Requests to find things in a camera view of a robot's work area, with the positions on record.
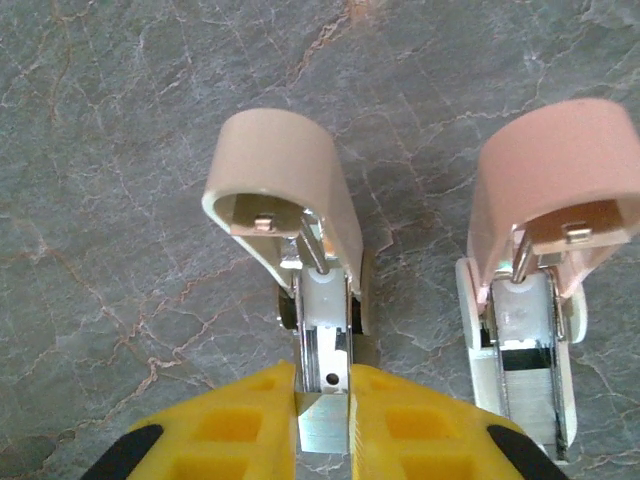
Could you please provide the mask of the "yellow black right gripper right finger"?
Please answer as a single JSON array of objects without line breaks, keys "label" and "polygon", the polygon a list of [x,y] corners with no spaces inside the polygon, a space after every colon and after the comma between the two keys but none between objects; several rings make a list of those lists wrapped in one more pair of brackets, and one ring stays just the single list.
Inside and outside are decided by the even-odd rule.
[{"label": "yellow black right gripper right finger", "polygon": [[563,479],[512,421],[355,364],[349,435],[355,479]]}]

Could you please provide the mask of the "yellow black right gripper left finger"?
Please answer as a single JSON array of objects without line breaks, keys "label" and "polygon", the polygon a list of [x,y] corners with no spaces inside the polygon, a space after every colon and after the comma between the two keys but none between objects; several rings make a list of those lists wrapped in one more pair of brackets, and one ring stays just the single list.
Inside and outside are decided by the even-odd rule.
[{"label": "yellow black right gripper left finger", "polygon": [[293,479],[295,368],[280,362],[150,415],[86,479]]}]

